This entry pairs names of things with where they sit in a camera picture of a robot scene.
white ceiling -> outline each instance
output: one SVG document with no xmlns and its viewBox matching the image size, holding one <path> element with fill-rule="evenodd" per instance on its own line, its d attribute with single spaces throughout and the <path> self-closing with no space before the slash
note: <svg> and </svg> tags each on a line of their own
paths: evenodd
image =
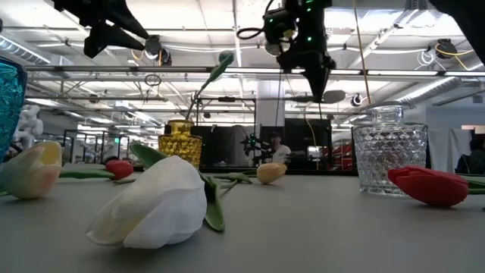
<svg viewBox="0 0 485 273">
<path fill-rule="evenodd" d="M 187 46 L 200 50 L 220 48 L 234 50 L 236 39 L 234 32 L 234 13 L 233 3 L 222 0 L 127 0 L 127 4 L 133 15 L 146 29 L 158 29 L 151 31 L 151 34 L 159 34 L 163 43 L 168 46 Z M 236 27 L 261 27 L 264 8 L 267 1 L 261 0 L 238 0 L 236 1 Z M 367 10 L 359 9 L 359 26 L 361 29 L 361 41 L 365 47 L 372 42 L 380 33 L 389 29 L 402 11 L 396 10 Z M 379 50 L 399 50 L 406 51 L 412 49 L 425 49 L 429 45 L 434 46 L 437 39 L 448 38 L 457 45 L 458 50 L 467 51 L 471 49 L 470 44 L 463 36 L 455 21 L 448 15 L 433 12 L 424 12 L 419 17 L 414 18 L 402 29 L 396 30 L 388 39 L 385 39 Z M 36 49 L 40 54 L 63 55 L 71 60 L 75 65 L 130 65 L 134 66 L 133 56 L 130 50 L 111 49 L 115 58 L 102 52 L 93 60 L 89 60 L 81 54 L 83 48 L 80 46 L 67 47 L 65 45 L 51 47 L 51 44 L 63 42 L 69 39 L 74 45 L 82 44 L 86 35 L 80 32 L 77 25 L 57 12 L 51 5 L 44 0 L 1 0 L 0 18 L 3 19 L 6 27 L 5 35 L 14 37 L 18 42 L 25 42 L 32 49 Z M 332 29 L 329 39 L 329 48 L 340 48 L 345 43 L 349 47 L 358 47 L 358 38 L 355 32 L 355 19 L 353 11 L 342 8 L 328 8 L 325 11 L 325 26 Z M 22 30 L 11 29 L 12 27 L 23 27 Z M 183 31 L 184 29 L 194 29 L 197 31 Z M 264 36 L 260 35 L 248 41 L 240 41 L 242 49 L 243 67 L 277 67 L 273 57 L 265 52 L 264 49 L 256 48 L 257 44 L 264 41 Z M 214 66 L 217 64 L 218 53 L 207 52 L 188 52 L 176 49 L 169 49 L 172 54 L 173 66 Z M 367 69 L 401 69 L 414 70 L 419 67 L 419 52 L 405 54 L 377 54 L 371 53 L 366 59 Z M 359 53 L 350 50 L 331 51 L 330 55 L 337 62 L 338 68 L 349 68 L 349 64 L 359 57 Z M 466 62 L 476 58 L 474 53 L 465 55 L 462 60 Z M 437 59 L 446 69 L 456 69 L 458 62 L 454 58 L 449 60 Z M 136 61 L 139 65 L 154 65 L 152 61 L 144 58 L 143 61 Z M 437 64 L 429 66 L 429 69 L 438 69 Z M 255 97 L 257 92 L 258 80 L 254 78 L 243 79 L 242 94 L 247 97 Z M 42 81 L 38 84 L 53 89 L 58 92 L 60 83 Z M 75 83 L 66 82 L 66 86 L 73 86 Z M 182 96 L 189 99 L 190 93 L 199 89 L 201 82 L 180 82 L 174 81 L 173 87 Z M 379 93 L 380 97 L 388 93 L 396 93 L 401 89 L 411 86 L 413 82 L 390 82 L 388 80 L 372 80 L 369 82 L 371 94 Z M 284 82 L 286 94 L 311 93 L 309 85 L 304 79 L 294 79 Z M 148 90 L 149 87 L 142 83 L 142 89 Z M 362 80 L 338 80 L 329 81 L 327 90 L 343 89 L 350 96 L 356 93 L 365 95 L 365 82 Z M 71 95 L 84 95 L 88 92 L 107 94 L 110 96 L 137 96 L 139 90 L 131 83 L 120 82 L 89 82 L 83 84 L 81 89 L 75 89 Z M 184 108 L 183 101 L 174 91 L 162 84 L 155 88 L 158 94 L 169 99 L 167 103 L 160 102 L 130 102 L 134 107 L 143 108 Z M 241 86 L 238 79 L 221 79 L 212 83 L 203 93 L 206 96 L 239 96 Z M 85 102 L 77 102 L 86 107 L 99 107 Z M 322 105 L 325 111 L 354 111 L 349 104 L 349 99 L 335 105 Z M 217 103 L 207 107 L 216 109 Z M 241 109 L 241 105 L 235 105 L 230 109 Z M 316 109 L 316 105 L 310 105 L 309 109 Z M 150 114 L 159 121 L 175 117 L 168 114 Z M 245 121 L 252 120 L 250 115 L 224 114 L 213 117 L 216 121 Z"/>
</svg>

ceiling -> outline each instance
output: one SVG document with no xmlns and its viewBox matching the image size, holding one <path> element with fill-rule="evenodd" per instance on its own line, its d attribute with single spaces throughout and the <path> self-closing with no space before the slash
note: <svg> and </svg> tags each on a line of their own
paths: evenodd
<svg viewBox="0 0 485 273">
<path fill-rule="evenodd" d="M 0 2 L 0 18 L 4 21 L 5 30 L 1 34 L 14 40 L 18 44 L 45 56 L 49 60 L 58 60 L 62 56 L 68 60 L 68 64 L 76 66 L 153 66 L 158 65 L 147 57 L 136 60 L 141 52 L 131 52 L 127 49 L 109 48 L 94 59 L 87 58 L 82 54 L 83 40 L 89 33 L 89 29 L 83 29 L 77 24 L 77 19 L 72 14 L 57 12 L 45 0 L 2 0 Z M 170 51 L 173 66 L 215 66 L 217 57 L 222 50 L 241 51 L 241 59 L 235 61 L 233 67 L 278 67 L 275 58 L 270 56 L 259 46 L 264 42 L 264 35 L 250 40 L 239 41 L 235 37 L 234 29 L 243 27 L 261 27 L 266 1 L 259 0 L 127 0 L 127 4 L 133 15 L 149 30 L 150 34 L 161 36 L 163 45 Z M 280 5 L 275 1 L 272 8 Z M 393 29 L 394 23 L 399 20 L 400 27 Z M 463 36 L 461 30 L 446 14 L 437 11 L 403 11 L 402 9 L 358 9 L 358 22 L 361 31 L 361 43 L 365 48 L 373 42 L 379 44 L 371 50 L 365 58 L 365 66 L 369 70 L 460 70 L 460 64 L 456 58 L 434 58 L 433 50 L 429 55 L 423 56 L 422 51 L 428 46 L 434 47 L 438 39 L 451 39 L 459 52 L 472 50 L 471 45 Z M 361 69 L 358 35 L 355 31 L 355 18 L 353 10 L 348 7 L 328 8 L 325 11 L 325 26 L 330 34 L 328 48 L 330 56 L 336 61 L 339 69 Z M 16 58 L 12 54 L 0 51 L 0 55 L 13 58 L 15 61 L 30 63 Z M 465 64 L 474 63 L 477 56 L 474 52 L 460 56 Z M 160 95 L 167 102 L 129 101 L 129 106 L 136 111 L 138 108 L 150 109 L 187 109 L 190 96 L 203 84 L 206 75 L 190 75 L 188 82 L 184 73 L 159 74 L 163 83 L 155 88 L 150 88 L 143 81 L 134 83 L 127 81 L 95 81 L 94 74 L 71 74 L 82 76 L 83 81 L 50 80 L 48 74 L 31 74 L 32 79 L 44 76 L 43 80 L 30 81 L 30 95 L 38 96 L 42 91 L 50 92 L 50 96 L 60 95 L 61 88 L 64 91 L 71 89 L 69 96 L 88 96 L 99 94 L 100 96 L 141 97 L 140 93 L 148 97 Z M 122 76 L 123 74 L 101 74 L 102 76 Z M 219 96 L 243 96 L 253 98 L 257 96 L 258 75 L 247 77 L 223 77 L 210 84 L 202 96 L 217 98 Z M 375 78 L 368 82 L 368 89 L 374 102 L 391 98 L 405 91 L 410 86 L 422 80 L 399 80 L 396 78 Z M 311 94 L 308 82 L 303 77 L 283 78 L 283 86 L 286 96 Z M 348 98 L 340 103 L 322 105 L 323 111 L 341 112 L 358 111 L 353 108 L 350 99 L 355 94 L 366 95 L 366 85 L 362 78 L 330 80 L 327 90 L 341 89 L 348 94 Z M 92 104 L 87 101 L 63 101 L 59 102 L 65 107 L 74 108 L 106 108 L 110 109 L 113 103 L 100 101 Z M 286 103 L 286 110 L 307 109 L 317 111 L 318 105 L 297 105 L 294 102 Z M 205 109 L 225 110 L 227 113 L 212 115 L 211 118 L 201 118 L 208 124 L 233 122 L 242 123 L 253 120 L 250 113 L 232 113 L 243 109 L 254 110 L 254 104 L 247 102 L 242 104 L 228 104 L 224 102 L 212 102 Z M 89 113 L 78 112 L 85 118 L 102 115 L 104 118 L 112 118 L 120 123 L 133 121 L 124 120 L 124 116 L 118 112 Z M 147 113 L 157 122 L 164 123 L 171 118 L 180 118 L 174 113 Z M 308 118 L 316 118 L 317 115 L 308 115 Z M 343 121 L 346 116 L 338 117 Z"/>
</svg>

person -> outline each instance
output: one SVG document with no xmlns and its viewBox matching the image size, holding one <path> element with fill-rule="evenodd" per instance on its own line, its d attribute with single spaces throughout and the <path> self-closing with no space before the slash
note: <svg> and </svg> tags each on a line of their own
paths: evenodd
<svg viewBox="0 0 485 273">
<path fill-rule="evenodd" d="M 286 156 L 291 153 L 288 146 L 281 144 L 281 135 L 278 132 L 271 134 L 271 150 L 273 151 L 273 163 L 284 163 Z"/>
<path fill-rule="evenodd" d="M 485 140 L 474 138 L 470 142 L 470 173 L 485 174 Z"/>
</svg>

vase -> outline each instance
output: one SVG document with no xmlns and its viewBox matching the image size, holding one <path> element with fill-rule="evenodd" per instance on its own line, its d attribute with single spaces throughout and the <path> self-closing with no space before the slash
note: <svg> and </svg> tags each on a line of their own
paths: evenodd
<svg viewBox="0 0 485 273">
<path fill-rule="evenodd" d="M 23 66 L 0 57 L 0 163 L 17 128 L 26 87 Z"/>
<path fill-rule="evenodd" d="M 188 161 L 194 167 L 199 168 L 202 151 L 202 138 L 190 135 L 190 128 L 194 126 L 192 121 L 173 120 L 168 121 L 171 126 L 171 134 L 158 137 L 158 149 L 165 155 L 178 155 Z"/>
<path fill-rule="evenodd" d="M 363 193 L 405 195 L 387 177 L 388 170 L 426 165 L 427 126 L 405 123 L 408 103 L 369 105 L 373 124 L 354 127 L 358 179 Z"/>
</svg>

teal glass vase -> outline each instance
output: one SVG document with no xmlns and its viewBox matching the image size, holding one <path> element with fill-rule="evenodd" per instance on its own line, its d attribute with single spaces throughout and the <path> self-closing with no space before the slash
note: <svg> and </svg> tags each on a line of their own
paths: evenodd
<svg viewBox="0 0 485 273">
<path fill-rule="evenodd" d="M 0 163 L 17 128 L 26 87 L 23 66 L 0 57 Z"/>
</svg>

